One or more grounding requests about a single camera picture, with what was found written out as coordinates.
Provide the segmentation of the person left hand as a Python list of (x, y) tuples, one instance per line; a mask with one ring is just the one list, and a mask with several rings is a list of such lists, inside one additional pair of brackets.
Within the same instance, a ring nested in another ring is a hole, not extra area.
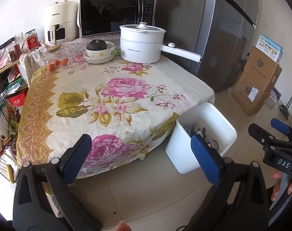
[(124, 221), (120, 221), (117, 224), (115, 231), (132, 231), (132, 229), (127, 223), (125, 223)]

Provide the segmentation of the person right hand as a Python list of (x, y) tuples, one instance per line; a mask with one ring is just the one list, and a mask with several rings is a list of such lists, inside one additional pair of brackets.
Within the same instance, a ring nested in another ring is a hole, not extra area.
[[(277, 179), (276, 184), (273, 187), (273, 192), (272, 192), (272, 195), (271, 195), (271, 201), (274, 201), (276, 199), (276, 197), (278, 196), (279, 191), (280, 191), (282, 172), (281, 171), (276, 171), (273, 174), (272, 178), (273, 179)], [(292, 182), (288, 186), (287, 193), (288, 193), (288, 195), (292, 194)]]

